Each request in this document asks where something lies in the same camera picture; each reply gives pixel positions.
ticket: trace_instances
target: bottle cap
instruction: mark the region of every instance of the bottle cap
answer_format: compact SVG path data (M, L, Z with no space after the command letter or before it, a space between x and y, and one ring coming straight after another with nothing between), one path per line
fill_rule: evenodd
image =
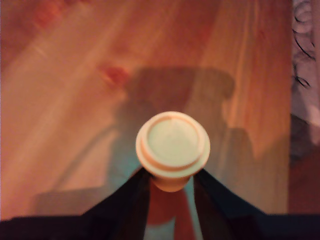
M159 178L185 178L208 161L210 140L192 117L177 111L149 119L136 137L136 153L142 166Z

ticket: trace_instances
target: patterned fabric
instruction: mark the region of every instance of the patterned fabric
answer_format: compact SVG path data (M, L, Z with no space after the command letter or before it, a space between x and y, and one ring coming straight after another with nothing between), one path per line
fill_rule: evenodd
M311 0L293 0L290 163L320 141L320 96Z

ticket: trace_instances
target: wood grain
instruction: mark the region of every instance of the wood grain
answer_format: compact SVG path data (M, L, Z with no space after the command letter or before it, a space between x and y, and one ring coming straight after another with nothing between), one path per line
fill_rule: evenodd
M207 129L211 174L286 213L290 42L290 1L75 4L2 73L2 218L79 214L102 200L139 167L140 126L168 110ZM101 65L124 69L127 86L109 86Z

